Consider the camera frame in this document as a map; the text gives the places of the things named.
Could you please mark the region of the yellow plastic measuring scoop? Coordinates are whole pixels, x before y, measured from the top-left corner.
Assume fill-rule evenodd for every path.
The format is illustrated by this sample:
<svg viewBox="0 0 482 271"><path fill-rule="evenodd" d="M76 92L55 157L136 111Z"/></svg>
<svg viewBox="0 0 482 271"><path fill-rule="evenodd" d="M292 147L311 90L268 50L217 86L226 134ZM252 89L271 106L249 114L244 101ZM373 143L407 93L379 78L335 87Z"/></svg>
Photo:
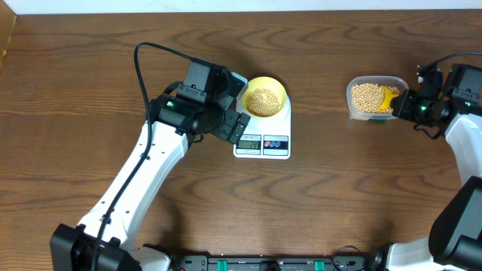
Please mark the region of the yellow plastic measuring scoop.
<svg viewBox="0 0 482 271"><path fill-rule="evenodd" d="M380 111L385 111L390 108L391 101L394 98L398 97L400 95L400 92L396 87L391 88L391 87L381 86L380 88L384 92L384 98L378 109Z"/></svg>

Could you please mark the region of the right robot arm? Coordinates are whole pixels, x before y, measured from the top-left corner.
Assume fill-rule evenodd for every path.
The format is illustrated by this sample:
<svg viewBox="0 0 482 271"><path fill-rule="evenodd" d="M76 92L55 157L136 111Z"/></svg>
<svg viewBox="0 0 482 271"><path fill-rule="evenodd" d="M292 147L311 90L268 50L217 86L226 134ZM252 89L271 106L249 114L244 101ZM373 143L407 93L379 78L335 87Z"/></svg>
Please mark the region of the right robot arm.
<svg viewBox="0 0 482 271"><path fill-rule="evenodd" d="M461 187L436 218L429 236L381 248L372 270L481 268L481 70L454 64L444 77L433 63L418 71L420 88L392 99L393 115L443 136L456 159Z"/></svg>

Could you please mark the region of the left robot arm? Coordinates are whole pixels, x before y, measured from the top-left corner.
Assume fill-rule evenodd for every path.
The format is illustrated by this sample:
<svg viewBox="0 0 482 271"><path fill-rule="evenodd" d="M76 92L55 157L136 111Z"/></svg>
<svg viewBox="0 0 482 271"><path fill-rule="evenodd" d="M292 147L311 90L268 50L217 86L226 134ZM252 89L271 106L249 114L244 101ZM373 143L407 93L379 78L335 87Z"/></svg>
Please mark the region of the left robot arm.
<svg viewBox="0 0 482 271"><path fill-rule="evenodd" d="M191 59L183 81L148 103L139 140L110 187L77 227L60 224L50 239L55 270L167 270L171 258L134 247L162 183L193 143L208 133L235 145L249 116L233 105L248 81L226 67Z"/></svg>

